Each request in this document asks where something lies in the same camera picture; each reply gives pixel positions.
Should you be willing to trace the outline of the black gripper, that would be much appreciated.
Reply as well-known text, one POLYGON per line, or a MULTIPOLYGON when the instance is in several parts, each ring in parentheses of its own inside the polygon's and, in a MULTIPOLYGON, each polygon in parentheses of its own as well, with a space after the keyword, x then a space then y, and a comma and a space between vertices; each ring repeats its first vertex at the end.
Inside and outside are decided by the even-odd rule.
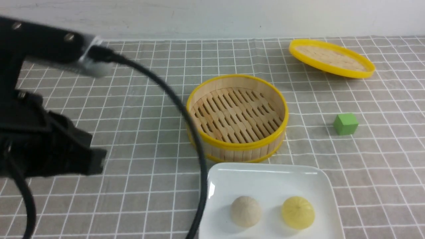
POLYGON ((41 95, 19 90, 1 96, 1 177, 11 175, 7 159, 24 178, 101 174, 107 151, 91 148, 91 133, 42 103, 41 95))

